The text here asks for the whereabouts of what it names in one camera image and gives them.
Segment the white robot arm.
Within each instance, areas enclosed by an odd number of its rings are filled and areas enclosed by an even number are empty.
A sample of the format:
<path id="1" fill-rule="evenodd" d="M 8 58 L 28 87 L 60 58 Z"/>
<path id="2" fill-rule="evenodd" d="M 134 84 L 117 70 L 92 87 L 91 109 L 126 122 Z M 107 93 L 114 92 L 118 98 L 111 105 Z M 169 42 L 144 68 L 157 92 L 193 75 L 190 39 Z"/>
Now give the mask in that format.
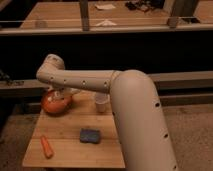
<path id="1" fill-rule="evenodd" d="M 67 70 L 61 57 L 49 54 L 36 78 L 110 96 L 126 171 L 179 171 L 155 84 L 144 72 Z"/>

